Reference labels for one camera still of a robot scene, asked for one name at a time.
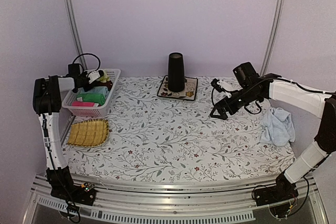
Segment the yellow-green patterned towel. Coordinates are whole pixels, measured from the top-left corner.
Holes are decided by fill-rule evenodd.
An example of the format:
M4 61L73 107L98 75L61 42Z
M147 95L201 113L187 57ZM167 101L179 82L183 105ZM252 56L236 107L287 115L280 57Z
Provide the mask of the yellow-green patterned towel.
M102 73L103 75L100 78L98 78L96 81L101 82L101 83L106 83L110 81L110 77L108 76L107 71L102 70Z

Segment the light blue towel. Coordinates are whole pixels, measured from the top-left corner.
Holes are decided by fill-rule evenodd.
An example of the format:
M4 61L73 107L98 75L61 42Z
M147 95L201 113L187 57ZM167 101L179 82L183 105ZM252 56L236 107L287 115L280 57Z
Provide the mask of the light blue towel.
M260 143L285 146L296 139L291 113L282 108L270 107L261 120L263 132Z

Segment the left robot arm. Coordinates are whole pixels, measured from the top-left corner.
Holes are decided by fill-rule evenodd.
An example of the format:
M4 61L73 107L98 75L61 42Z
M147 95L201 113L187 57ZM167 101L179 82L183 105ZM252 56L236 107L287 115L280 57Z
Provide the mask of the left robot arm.
M68 66L66 76L48 76L35 80L33 92L33 108L41 126L47 160L47 179L53 191L58 191L67 200L78 195L78 186L74 185L68 163L62 153L59 133L59 112L61 109L61 93L89 88L99 79L103 72L99 70L80 72L79 64Z

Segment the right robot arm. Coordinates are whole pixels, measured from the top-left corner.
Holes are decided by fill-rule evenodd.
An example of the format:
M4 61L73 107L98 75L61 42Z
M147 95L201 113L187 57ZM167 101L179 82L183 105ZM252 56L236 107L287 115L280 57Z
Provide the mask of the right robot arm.
M265 100L284 105L265 113L259 139L263 144L291 144L298 154L271 190L271 196L282 201L299 179L335 152L335 92L318 90L275 73L261 76L250 62L240 64L233 73L239 89L223 80L211 81L213 90L225 96L213 102L210 116L227 120L240 109L247 110L252 103L260 106Z

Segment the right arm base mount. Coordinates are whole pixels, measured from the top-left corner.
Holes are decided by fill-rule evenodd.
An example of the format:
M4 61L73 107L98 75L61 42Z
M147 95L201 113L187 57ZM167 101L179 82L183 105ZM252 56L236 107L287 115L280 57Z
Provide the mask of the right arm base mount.
M256 186L251 193L252 199L257 206L270 205L285 200L298 197L296 183L294 184L276 184L274 186Z

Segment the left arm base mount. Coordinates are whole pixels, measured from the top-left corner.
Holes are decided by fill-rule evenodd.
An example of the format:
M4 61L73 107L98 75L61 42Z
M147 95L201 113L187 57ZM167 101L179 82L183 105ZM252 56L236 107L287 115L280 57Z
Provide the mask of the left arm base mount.
M95 189L86 190L82 186L52 186L51 195L65 201L75 202L77 204L92 206L96 199L97 191Z

